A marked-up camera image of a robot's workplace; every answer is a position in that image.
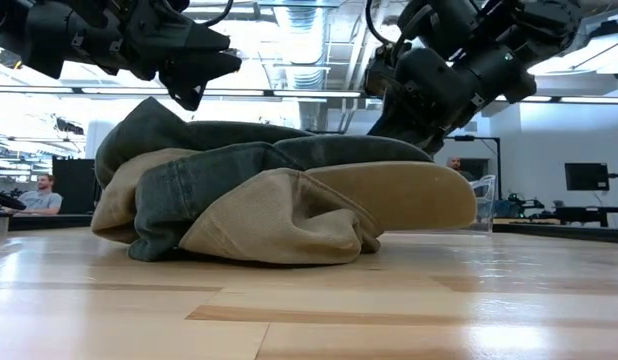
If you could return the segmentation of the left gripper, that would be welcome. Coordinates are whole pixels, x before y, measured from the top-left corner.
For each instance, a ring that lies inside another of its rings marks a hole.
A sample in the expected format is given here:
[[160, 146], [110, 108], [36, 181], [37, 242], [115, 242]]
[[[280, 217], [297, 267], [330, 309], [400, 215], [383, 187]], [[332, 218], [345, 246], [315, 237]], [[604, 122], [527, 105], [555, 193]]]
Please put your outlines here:
[[[242, 60], [220, 52], [228, 36], [188, 22], [190, 0], [35, 0], [23, 25], [25, 65], [59, 78], [67, 61], [92, 64], [109, 75], [129, 70], [143, 80], [159, 71], [169, 96], [183, 109], [198, 109], [207, 84], [237, 72]], [[142, 55], [140, 48], [163, 33], [168, 59]]]

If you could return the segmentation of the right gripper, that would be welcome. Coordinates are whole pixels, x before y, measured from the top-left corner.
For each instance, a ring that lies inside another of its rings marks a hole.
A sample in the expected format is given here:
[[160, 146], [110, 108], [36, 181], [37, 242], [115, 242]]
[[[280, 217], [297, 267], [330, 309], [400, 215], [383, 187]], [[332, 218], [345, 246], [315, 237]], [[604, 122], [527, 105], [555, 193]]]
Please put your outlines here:
[[465, 52], [448, 65], [428, 47], [405, 45], [399, 55], [396, 49], [377, 48], [365, 70], [365, 93], [383, 100], [368, 135], [404, 141], [433, 157], [490, 99], [488, 53]]

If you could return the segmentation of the dark green denim cap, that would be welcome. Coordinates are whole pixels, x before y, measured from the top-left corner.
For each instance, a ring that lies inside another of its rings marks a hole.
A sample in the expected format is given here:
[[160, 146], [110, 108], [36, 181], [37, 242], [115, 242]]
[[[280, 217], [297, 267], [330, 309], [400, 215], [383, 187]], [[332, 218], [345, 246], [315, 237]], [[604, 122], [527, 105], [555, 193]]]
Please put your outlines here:
[[95, 176], [105, 188], [130, 159], [166, 148], [206, 151], [250, 142], [273, 144], [308, 137], [283, 126], [231, 121], [185, 122], [153, 97], [143, 100], [104, 138], [95, 155]]
[[140, 177], [134, 220], [138, 238], [129, 246], [128, 255], [144, 262], [167, 259], [213, 201], [265, 170], [431, 160], [414, 145], [376, 136], [310, 135], [199, 150]]

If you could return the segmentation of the person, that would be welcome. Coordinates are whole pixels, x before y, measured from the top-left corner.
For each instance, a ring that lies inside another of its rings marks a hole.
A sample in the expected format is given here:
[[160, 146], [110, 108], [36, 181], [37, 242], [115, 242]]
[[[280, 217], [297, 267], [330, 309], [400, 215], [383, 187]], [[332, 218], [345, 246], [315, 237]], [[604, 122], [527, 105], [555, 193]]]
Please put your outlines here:
[[63, 197], [53, 191], [55, 177], [50, 174], [38, 177], [37, 189], [27, 191], [18, 197], [25, 205], [24, 210], [4, 207], [8, 213], [20, 213], [29, 215], [57, 215], [62, 206]]
[[455, 170], [462, 175], [467, 181], [472, 182], [476, 180], [476, 177], [470, 172], [466, 171], [462, 167], [462, 159], [460, 157], [449, 157], [447, 160], [447, 166], [452, 170]]

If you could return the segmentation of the ceiling light strip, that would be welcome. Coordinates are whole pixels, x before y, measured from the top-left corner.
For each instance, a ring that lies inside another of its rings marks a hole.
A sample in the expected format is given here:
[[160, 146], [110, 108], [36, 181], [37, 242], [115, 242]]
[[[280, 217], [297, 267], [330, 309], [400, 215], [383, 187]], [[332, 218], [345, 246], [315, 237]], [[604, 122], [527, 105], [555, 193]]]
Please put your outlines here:
[[618, 97], [607, 96], [528, 96], [522, 99], [526, 103], [565, 103], [565, 104], [594, 104], [618, 105]]
[[[0, 85], [0, 93], [31, 93], [31, 94], [71, 94], [71, 95], [115, 95], [115, 96], [168, 96], [165, 88], [127, 88], [127, 87], [58, 87], [58, 86], [5, 86]], [[240, 89], [207, 89], [207, 96], [239, 96], [239, 97], [293, 97], [293, 98], [364, 98], [357, 91], [313, 91], [313, 90], [240, 90]]]

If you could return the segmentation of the clear plastic bin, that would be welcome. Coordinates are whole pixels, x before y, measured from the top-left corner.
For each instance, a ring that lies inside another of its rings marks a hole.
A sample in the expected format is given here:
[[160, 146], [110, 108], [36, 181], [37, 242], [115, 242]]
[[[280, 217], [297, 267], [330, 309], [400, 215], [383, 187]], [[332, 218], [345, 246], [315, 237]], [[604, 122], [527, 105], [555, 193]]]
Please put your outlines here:
[[479, 180], [471, 182], [477, 201], [476, 217], [469, 227], [472, 231], [492, 232], [496, 200], [496, 180], [497, 177], [495, 175], [486, 175]]

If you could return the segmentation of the black partition panel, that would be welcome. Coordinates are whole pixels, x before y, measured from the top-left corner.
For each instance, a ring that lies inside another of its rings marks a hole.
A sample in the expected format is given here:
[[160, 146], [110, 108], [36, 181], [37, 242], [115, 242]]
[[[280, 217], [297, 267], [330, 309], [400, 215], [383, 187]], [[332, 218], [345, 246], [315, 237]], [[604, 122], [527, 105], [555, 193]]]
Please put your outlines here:
[[61, 214], [87, 214], [95, 209], [93, 159], [52, 159], [53, 191], [63, 198]]

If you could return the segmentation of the black computer monitor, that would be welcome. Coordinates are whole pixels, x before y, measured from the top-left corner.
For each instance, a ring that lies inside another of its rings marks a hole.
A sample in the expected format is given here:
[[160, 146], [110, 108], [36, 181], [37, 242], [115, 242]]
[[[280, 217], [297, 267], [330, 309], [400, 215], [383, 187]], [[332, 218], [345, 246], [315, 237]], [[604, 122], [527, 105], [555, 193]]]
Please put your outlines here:
[[609, 172], [606, 163], [565, 163], [568, 191], [608, 191]]

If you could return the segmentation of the black ceiling spot lamp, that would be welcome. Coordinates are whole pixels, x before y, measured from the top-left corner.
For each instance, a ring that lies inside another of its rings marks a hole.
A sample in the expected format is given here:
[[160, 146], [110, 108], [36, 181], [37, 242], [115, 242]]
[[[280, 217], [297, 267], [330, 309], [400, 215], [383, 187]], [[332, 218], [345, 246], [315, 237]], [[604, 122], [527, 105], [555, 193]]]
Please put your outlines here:
[[8, 50], [1, 50], [0, 65], [12, 70], [17, 70], [23, 67], [23, 62], [19, 55]]

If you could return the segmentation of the black rectangular gantry frame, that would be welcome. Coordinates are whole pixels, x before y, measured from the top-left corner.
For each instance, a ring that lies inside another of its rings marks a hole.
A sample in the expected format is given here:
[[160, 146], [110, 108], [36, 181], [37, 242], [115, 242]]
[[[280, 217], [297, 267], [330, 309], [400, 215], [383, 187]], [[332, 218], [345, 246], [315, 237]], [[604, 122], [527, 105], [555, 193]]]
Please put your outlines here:
[[473, 142], [480, 141], [483, 145], [487, 146], [487, 141], [492, 141], [495, 143], [495, 148], [492, 149], [493, 153], [496, 155], [496, 180], [497, 180], [497, 199], [503, 200], [503, 191], [502, 191], [502, 157], [501, 157], [501, 140], [499, 137], [484, 137], [484, 136], [473, 136], [473, 135], [456, 135], [456, 136], [447, 136], [445, 140], [451, 140], [456, 142]]

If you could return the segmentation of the silver air duct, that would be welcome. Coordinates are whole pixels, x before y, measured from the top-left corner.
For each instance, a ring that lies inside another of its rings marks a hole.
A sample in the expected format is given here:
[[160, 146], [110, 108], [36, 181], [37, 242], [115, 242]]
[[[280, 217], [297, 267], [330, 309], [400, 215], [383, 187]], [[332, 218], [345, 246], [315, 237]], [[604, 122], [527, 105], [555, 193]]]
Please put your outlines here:
[[296, 90], [321, 90], [326, 70], [325, 38], [327, 11], [315, 7], [281, 7], [276, 10], [283, 31], [283, 60], [288, 87]]

